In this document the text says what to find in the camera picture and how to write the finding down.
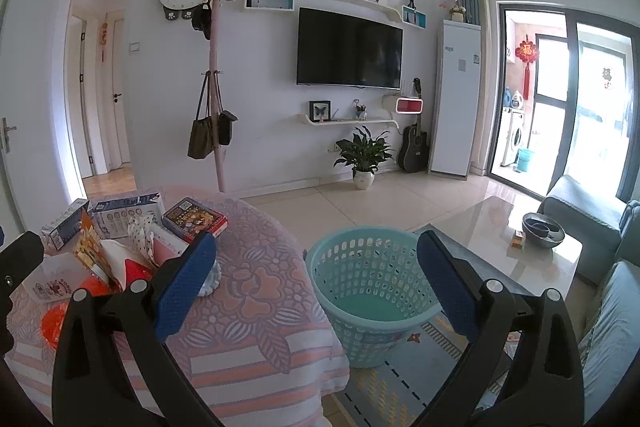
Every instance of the flat screen tv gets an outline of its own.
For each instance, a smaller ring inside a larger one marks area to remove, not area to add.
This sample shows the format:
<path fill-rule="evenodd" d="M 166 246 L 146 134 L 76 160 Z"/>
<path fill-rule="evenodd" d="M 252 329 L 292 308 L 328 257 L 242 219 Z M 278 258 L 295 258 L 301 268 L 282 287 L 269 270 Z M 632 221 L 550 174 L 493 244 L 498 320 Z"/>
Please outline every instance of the flat screen tv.
<path fill-rule="evenodd" d="M 298 84 L 400 89 L 402 30 L 300 8 Z"/>

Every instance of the green leaves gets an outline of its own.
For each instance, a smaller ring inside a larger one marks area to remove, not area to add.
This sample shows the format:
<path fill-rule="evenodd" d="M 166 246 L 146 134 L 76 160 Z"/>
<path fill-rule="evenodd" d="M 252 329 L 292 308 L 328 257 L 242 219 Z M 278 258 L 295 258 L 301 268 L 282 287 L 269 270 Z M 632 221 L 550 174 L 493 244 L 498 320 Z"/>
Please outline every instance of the green leaves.
<path fill-rule="evenodd" d="M 335 143 L 340 148 L 341 158 L 335 161 L 334 167 L 344 163 L 352 165 L 354 172 L 375 172 L 380 163 L 393 158 L 393 155 L 388 152 L 391 146 L 384 138 L 388 131 L 372 138 L 369 129 L 364 125 L 362 127 L 364 130 L 356 127 L 358 133 L 353 133 L 353 141 L 345 139 Z"/>

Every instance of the hanging bag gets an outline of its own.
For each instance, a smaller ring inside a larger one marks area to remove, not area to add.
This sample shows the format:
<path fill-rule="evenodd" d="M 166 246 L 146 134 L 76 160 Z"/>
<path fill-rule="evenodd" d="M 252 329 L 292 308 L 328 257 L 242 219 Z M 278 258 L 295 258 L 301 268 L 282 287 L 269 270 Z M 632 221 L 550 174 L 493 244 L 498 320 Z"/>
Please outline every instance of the hanging bag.
<path fill-rule="evenodd" d="M 193 125 L 191 126 L 188 156 L 190 158 L 194 158 L 194 160 L 202 160 L 213 151 L 213 119 L 211 118 L 211 109 L 209 105 L 209 100 L 211 98 L 210 78 L 211 72 L 207 71 L 204 76 L 204 82 L 202 83 L 202 90 L 200 91 L 200 101 L 198 102 L 196 120 L 193 121 Z M 205 118 L 199 120 L 205 87 L 207 87 L 207 113 Z"/>
<path fill-rule="evenodd" d="M 238 117 L 230 111 L 225 111 L 222 108 L 222 97 L 220 95 L 220 83 L 218 81 L 219 71 L 214 71 L 214 84 L 216 92 L 218 94 L 218 106 L 220 108 L 220 114 L 218 115 L 218 141 L 220 145 L 229 145 L 231 143 L 231 130 L 232 124 L 238 120 Z"/>

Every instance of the wooden floor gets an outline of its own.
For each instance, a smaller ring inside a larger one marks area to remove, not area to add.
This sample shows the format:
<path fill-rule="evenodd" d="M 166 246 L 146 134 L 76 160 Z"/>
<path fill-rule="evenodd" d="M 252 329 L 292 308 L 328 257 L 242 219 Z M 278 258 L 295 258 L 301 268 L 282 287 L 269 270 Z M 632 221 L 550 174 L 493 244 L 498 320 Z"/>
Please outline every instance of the wooden floor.
<path fill-rule="evenodd" d="M 82 180 L 86 197 L 100 198 L 120 194 L 129 190 L 136 190 L 136 181 L 133 178 L 133 170 L 130 163 L 122 164 L 122 167 L 107 174 L 98 174 Z"/>

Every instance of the pink lace tablecloth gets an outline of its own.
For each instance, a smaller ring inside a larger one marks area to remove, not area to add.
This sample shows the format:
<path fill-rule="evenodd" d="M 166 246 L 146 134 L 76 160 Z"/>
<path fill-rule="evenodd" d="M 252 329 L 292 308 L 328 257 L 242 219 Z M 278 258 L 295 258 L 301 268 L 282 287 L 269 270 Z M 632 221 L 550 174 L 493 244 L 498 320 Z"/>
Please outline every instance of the pink lace tablecloth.
<path fill-rule="evenodd" d="M 218 238 L 220 287 L 196 299 L 180 332 L 167 340 L 178 365 L 228 427 L 313 425 L 322 415 L 321 396 L 346 385 L 349 362 L 316 299 L 296 240 L 244 201 L 185 187 L 161 192 L 167 208 L 191 196 L 229 220 Z M 6 361 L 51 418 L 55 351 L 40 334 L 40 320 L 53 305 L 34 303 L 22 287 L 12 299 L 8 328 L 15 346 Z M 159 412 L 124 334 L 114 337 L 140 403 Z"/>

